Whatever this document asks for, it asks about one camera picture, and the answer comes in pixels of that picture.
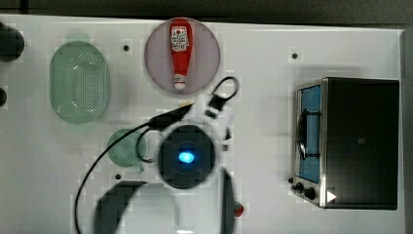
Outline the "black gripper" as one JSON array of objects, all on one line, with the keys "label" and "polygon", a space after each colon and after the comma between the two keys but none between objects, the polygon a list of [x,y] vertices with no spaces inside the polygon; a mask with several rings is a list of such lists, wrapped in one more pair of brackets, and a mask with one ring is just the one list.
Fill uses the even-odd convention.
[{"label": "black gripper", "polygon": [[183,117],[189,112],[191,107],[192,107],[191,104],[184,105],[172,111],[152,117],[148,121],[148,127],[151,130],[163,131],[168,126],[182,120]]}]

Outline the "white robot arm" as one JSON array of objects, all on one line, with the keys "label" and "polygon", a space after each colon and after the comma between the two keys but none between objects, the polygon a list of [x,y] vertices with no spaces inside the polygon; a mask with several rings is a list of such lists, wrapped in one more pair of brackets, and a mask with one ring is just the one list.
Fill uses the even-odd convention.
[{"label": "white robot arm", "polygon": [[233,234],[235,196],[222,157],[234,109],[189,104],[149,120],[161,134],[151,178],[123,179],[94,209],[93,234]]}]

